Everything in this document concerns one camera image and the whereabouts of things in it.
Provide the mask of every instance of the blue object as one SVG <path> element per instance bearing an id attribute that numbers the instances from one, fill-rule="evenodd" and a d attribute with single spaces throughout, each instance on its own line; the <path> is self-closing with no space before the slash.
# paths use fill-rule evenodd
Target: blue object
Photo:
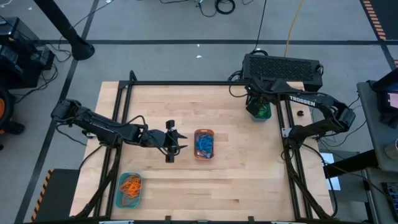
<path id="1" fill-rule="evenodd" d="M 123 173 L 122 175 L 120 175 L 120 177 L 119 177 L 119 185 L 118 185 L 118 189 L 117 189 L 117 192 L 116 192 L 116 200 L 115 200 L 115 204 L 116 204 L 116 206 L 118 208 L 129 208 L 129 209 L 136 208 L 139 205 L 139 202 L 141 201 L 142 188 L 139 191 L 139 196 L 138 197 L 133 198 L 133 199 L 128 199 L 128 198 L 125 199 L 127 203 L 131 203 L 132 202 L 130 205 L 128 205 L 128 206 L 123 206 L 122 205 L 122 199 L 124 197 L 123 196 L 124 193 L 120 191 L 120 186 L 131 175 L 138 176 L 139 179 L 141 180 L 140 184 L 142 186 L 142 177 L 139 174 L 137 174 L 137 173 Z"/>
<path id="2" fill-rule="evenodd" d="M 214 154 L 213 154 L 213 142 L 214 138 L 210 134 L 200 134 L 197 133 L 197 136 L 195 136 L 196 141 L 196 149 L 197 152 L 200 152 L 202 154 L 198 155 L 206 159 L 211 159 Z"/>

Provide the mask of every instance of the black metal frame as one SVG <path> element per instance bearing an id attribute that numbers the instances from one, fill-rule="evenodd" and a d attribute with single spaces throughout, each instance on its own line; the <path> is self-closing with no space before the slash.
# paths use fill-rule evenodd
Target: black metal frame
<path id="1" fill-rule="evenodd" d="M 130 99 L 131 99 L 131 95 L 132 95 L 132 86 L 133 85 L 224 85 L 224 86 L 232 85 L 232 86 L 243 86 L 245 84 L 246 84 L 246 82 L 224 82 L 224 81 L 222 81 L 222 82 L 213 82 L 213 81 L 210 81 L 210 82 L 208 82 L 208 81 L 199 81 L 199 82 L 196 82 L 196 81 L 137 81 L 137 78 L 135 77 L 135 75 L 133 73 L 130 73 L 130 80 L 119 82 L 118 92 L 116 94 L 116 101 L 115 101 L 115 106 L 114 106 L 114 111 L 113 111 L 113 120 L 116 120 L 118 117 L 119 108 L 120 108 L 120 104 L 121 104 L 121 96 L 122 96 L 123 90 L 125 88 L 127 88 L 126 99 L 124 102 L 124 109 L 123 109 L 123 117 L 122 117 L 122 121 L 121 121 L 122 123 L 126 122 L 127 114 L 128 114 L 129 107 L 130 107 Z M 293 115 L 292 115 L 290 101 L 286 100 L 285 105 L 286 105 L 286 111 L 287 111 L 287 118 L 289 120 L 289 126 L 292 127 L 294 125 L 294 119 L 293 119 Z M 281 107 L 280 102 L 278 102 L 276 104 L 276 108 L 277 108 L 277 115 L 278 115 L 278 121 L 279 121 L 279 128 L 280 128 L 280 132 L 281 132 L 281 139 L 282 139 L 282 144 L 283 144 L 283 148 L 284 148 L 284 156 L 287 158 L 290 156 L 289 144 L 288 144 L 287 140 L 282 137 L 282 128 L 285 127 L 285 123 L 284 123 L 284 117 L 283 117 L 283 112 L 282 112 L 282 107 Z M 104 178 L 106 177 L 106 174 L 108 172 L 109 162 L 110 162 L 110 158 L 111 158 L 111 156 L 110 156 L 111 150 L 112 149 L 109 149 L 109 148 L 106 149 L 106 153 L 105 153 L 105 157 L 104 157 L 104 164 L 103 164 L 103 168 L 101 171 L 100 184 L 103 183 Z M 119 148 L 116 148 L 115 158 L 121 156 L 121 151 L 122 151 L 122 145 Z M 300 150 L 298 150 L 298 149 L 295 150 L 294 154 L 295 154 L 295 161 L 296 161 L 296 165 L 297 165 L 297 169 L 298 169 L 298 174 L 300 176 L 301 181 L 306 185 Z M 119 160 L 117 160 L 117 161 L 115 160 L 115 162 L 117 162 L 116 166 L 118 168 Z M 113 179 L 110 183 L 111 187 L 109 188 L 109 197 L 108 197 L 108 201 L 107 201 L 107 205 L 106 205 L 105 216 L 99 216 L 102 198 L 100 200 L 98 200 L 96 207 L 95 207 L 95 212 L 94 212 L 95 218 L 98 218 L 98 219 L 101 219 L 104 221 L 111 220 L 111 212 L 112 212 L 112 208 L 113 208 L 113 201 L 114 201 L 114 194 L 115 194 L 118 171 L 116 171 L 116 173 L 114 173 L 113 175 L 114 175 Z M 313 218 L 312 209 L 311 209 L 306 198 L 303 198 L 303 201 L 304 201 L 305 213 L 306 213 L 307 217 L 306 218 L 301 217 L 300 209 L 299 209 L 299 201 L 297 198 L 296 186 L 295 186 L 295 183 L 292 180 L 292 178 L 291 177 L 288 177 L 288 178 L 289 178 L 290 194 L 291 194 L 291 198 L 292 198 L 293 212 L 294 212 L 294 217 L 295 217 L 296 222 L 359 224 L 359 223 L 355 223 L 355 222 L 343 222 L 343 221 L 337 221 L 337 220 L 321 220 L 321 219 Z M 78 222 L 86 223 L 87 221 L 92 222 L 92 220 L 87 219 L 87 218 L 77 218 L 74 220 L 74 222 L 77 222 L 77 223 Z M 163 224 L 163 223 L 164 224 L 168 224 L 168 223 L 170 223 L 170 224 L 171 223 L 191 224 L 193 222 L 199 223 L 198 220 L 172 221 L 170 216 L 166 216 L 165 220 L 135 220 L 134 221 L 134 223 L 158 223 L 158 224 Z M 262 224 L 265 224 L 265 223 L 272 223 L 272 222 L 255 221 L 254 217 L 248 217 L 248 221 L 241 221 L 241 222 L 207 221 L 205 223 L 214 223 L 214 224 L 224 224 L 224 223 L 235 223 L 235 224 L 258 223 L 258 224 L 260 224 L 260 223 L 262 223 Z"/>

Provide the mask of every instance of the wooden table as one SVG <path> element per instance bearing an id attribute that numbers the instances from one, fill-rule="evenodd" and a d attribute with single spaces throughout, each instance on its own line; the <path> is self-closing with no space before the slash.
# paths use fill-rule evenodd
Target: wooden table
<path id="1" fill-rule="evenodd" d="M 301 83 L 291 85 L 302 88 Z M 117 86 L 117 82 L 102 84 L 97 113 L 112 117 Z M 233 86 L 232 91 L 245 93 L 243 86 Z M 245 99 L 232 97 L 228 86 L 134 85 L 127 120 L 141 114 L 149 129 L 165 131 L 165 122 L 174 119 L 175 128 L 188 137 L 179 143 L 188 147 L 168 164 L 157 149 L 124 144 L 119 175 L 140 173 L 143 195 L 134 210 L 114 205 L 111 218 L 164 220 L 171 215 L 172 220 L 245 221 L 248 216 L 256 221 L 294 220 L 286 168 L 280 158 L 282 140 L 276 108 L 272 105 L 271 119 L 254 122 L 245 109 Z M 299 110 L 304 116 L 297 116 Z M 307 106 L 292 102 L 292 112 L 296 124 L 312 122 Z M 286 114 L 284 120 L 289 126 Z M 203 128 L 215 132 L 215 158 L 211 161 L 198 161 L 193 156 L 193 133 Z M 312 139 L 305 143 L 317 148 Z M 96 139 L 88 140 L 85 156 L 97 147 Z M 304 147 L 301 153 L 308 189 L 327 213 L 333 213 L 320 158 Z M 98 188 L 103 157 L 104 149 L 83 166 L 70 215 L 78 213 Z M 107 198 L 106 190 L 101 214 Z M 298 199 L 304 217 L 299 190 Z"/>

